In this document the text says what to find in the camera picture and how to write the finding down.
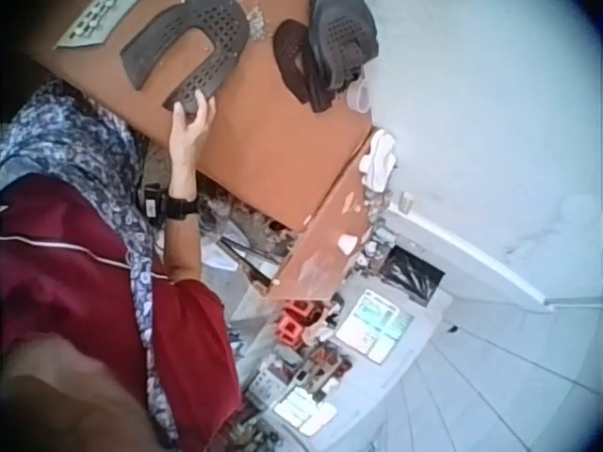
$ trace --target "red shirt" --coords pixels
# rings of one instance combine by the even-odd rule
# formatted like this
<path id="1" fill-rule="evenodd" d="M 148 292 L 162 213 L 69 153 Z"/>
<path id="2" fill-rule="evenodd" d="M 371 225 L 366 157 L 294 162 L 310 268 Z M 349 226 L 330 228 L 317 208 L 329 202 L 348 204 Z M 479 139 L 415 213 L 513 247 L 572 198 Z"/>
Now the red shirt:
<path id="1" fill-rule="evenodd" d="M 71 186 L 25 176 L 0 199 L 1 234 L 78 245 L 124 262 L 121 239 Z M 160 261 L 154 272 L 165 275 Z M 204 284 L 153 278 L 155 364 L 171 404 L 181 446 L 204 450 L 240 406 L 223 307 Z M 103 362 L 146 407 L 145 351 L 139 339 L 129 270 L 80 250 L 0 242 L 2 350 L 53 332 Z"/>

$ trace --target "orange wooden surface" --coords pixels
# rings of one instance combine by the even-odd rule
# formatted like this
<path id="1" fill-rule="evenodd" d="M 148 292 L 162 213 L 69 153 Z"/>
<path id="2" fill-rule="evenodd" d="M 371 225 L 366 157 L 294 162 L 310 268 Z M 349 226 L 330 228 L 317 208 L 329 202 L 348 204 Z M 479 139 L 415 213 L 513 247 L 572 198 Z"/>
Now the orange wooden surface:
<path id="1" fill-rule="evenodd" d="M 178 0 L 140 0 L 104 45 L 55 49 L 89 0 L 52 4 L 25 50 L 154 141 L 167 146 L 170 93 L 209 55 L 203 33 L 191 31 L 164 55 L 141 91 L 130 84 L 120 51 L 161 10 Z M 241 0 L 262 9 L 267 30 L 286 18 L 305 22 L 306 0 Z M 315 114 L 283 84 L 268 36 L 250 42 L 217 96 L 218 115 L 198 169 L 235 196 L 295 231 L 317 211 L 334 180 L 366 138 L 370 121 L 342 101 Z"/>

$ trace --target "wristwatch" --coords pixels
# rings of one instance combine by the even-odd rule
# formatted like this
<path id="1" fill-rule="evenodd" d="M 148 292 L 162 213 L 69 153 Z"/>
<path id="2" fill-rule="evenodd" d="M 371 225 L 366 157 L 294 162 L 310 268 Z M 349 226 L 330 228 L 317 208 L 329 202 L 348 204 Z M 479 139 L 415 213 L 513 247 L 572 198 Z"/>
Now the wristwatch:
<path id="1" fill-rule="evenodd" d="M 169 219 L 185 219 L 187 215 L 197 214 L 197 200 L 199 200 L 199 196 L 193 201 L 178 200 L 168 196 L 166 200 L 166 217 Z"/>

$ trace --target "sleeve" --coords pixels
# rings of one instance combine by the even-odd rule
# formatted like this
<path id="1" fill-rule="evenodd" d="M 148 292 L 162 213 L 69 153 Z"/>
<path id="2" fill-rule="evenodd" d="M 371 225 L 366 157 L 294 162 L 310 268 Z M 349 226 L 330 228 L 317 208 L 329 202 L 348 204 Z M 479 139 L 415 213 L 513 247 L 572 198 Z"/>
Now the sleeve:
<path id="1" fill-rule="evenodd" d="M 155 361 L 185 450 L 203 450 L 240 409 L 241 394 L 220 299 L 202 282 L 155 300 Z"/>

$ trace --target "blurred finger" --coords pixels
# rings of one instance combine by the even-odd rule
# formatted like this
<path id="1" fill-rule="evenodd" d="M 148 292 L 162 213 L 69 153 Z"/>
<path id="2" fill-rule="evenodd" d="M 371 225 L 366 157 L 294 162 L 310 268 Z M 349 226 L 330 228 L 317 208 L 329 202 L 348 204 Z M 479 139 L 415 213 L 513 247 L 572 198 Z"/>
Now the blurred finger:
<path id="1" fill-rule="evenodd" d="M 216 98 L 212 97 L 209 100 L 209 112 L 207 114 L 207 125 L 210 125 L 216 118 Z"/>
<path id="2" fill-rule="evenodd" d="M 177 130 L 184 130 L 187 127 L 187 116 L 185 115 L 185 109 L 179 102 L 176 102 L 173 105 L 173 111 L 171 113 L 171 127 L 172 129 Z"/>
<path id="3" fill-rule="evenodd" d="M 195 90 L 195 99 L 197 100 L 197 116 L 191 126 L 203 129 L 207 121 L 207 101 L 200 90 Z"/>

